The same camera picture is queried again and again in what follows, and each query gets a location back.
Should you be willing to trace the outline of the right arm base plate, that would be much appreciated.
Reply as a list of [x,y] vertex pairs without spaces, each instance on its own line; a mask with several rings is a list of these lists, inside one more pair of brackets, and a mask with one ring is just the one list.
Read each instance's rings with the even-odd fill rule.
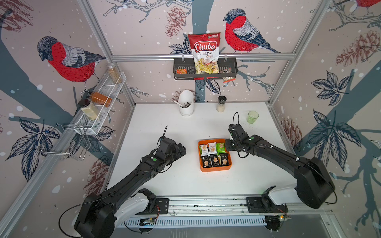
[[276,205],[264,197],[246,197],[245,206],[249,213],[288,213],[286,204]]

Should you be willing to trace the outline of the green cookie packet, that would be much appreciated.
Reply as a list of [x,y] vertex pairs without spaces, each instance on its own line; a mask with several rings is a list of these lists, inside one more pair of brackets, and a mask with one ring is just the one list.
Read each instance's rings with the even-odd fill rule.
[[221,154],[221,153],[226,153],[226,149],[225,149],[225,143],[217,143],[216,144],[216,151],[218,154]]

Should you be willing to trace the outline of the white drycake cookie packet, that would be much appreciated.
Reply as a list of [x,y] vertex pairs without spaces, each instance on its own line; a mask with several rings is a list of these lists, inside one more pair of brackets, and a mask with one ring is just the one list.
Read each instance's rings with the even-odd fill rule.
[[209,154],[217,154],[216,142],[208,143]]

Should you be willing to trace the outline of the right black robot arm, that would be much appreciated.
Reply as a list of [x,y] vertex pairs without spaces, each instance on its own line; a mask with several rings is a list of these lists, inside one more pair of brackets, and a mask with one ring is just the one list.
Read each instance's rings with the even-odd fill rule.
[[291,195],[297,198],[294,202],[300,201],[310,208],[318,209],[335,194],[335,185],[326,167],[315,157],[299,157],[257,135],[243,141],[237,138],[226,139],[225,148],[227,151],[245,152],[261,157],[291,174],[296,179],[296,185],[291,186]]

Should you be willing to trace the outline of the orange storage box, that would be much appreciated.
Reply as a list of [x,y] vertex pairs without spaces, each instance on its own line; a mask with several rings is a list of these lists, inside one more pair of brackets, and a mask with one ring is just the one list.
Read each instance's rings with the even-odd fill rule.
[[198,142],[200,170],[204,173],[229,170],[232,167],[226,140],[210,139]]

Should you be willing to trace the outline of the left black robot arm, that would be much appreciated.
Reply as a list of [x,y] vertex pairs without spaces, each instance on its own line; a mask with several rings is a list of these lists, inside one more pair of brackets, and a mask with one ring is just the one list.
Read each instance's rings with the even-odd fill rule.
[[139,165],[124,179],[99,195],[91,193],[81,205],[74,229],[83,238],[109,238],[115,227],[126,221],[117,216],[134,192],[162,173],[167,165],[186,155],[182,144],[165,138],[157,149],[141,158]]

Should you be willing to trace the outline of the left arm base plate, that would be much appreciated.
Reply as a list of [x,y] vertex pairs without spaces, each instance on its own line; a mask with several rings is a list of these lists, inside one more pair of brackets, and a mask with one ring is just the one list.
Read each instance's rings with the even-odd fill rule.
[[147,208],[138,213],[138,215],[157,215],[168,214],[169,199],[168,198],[156,198],[151,199]]

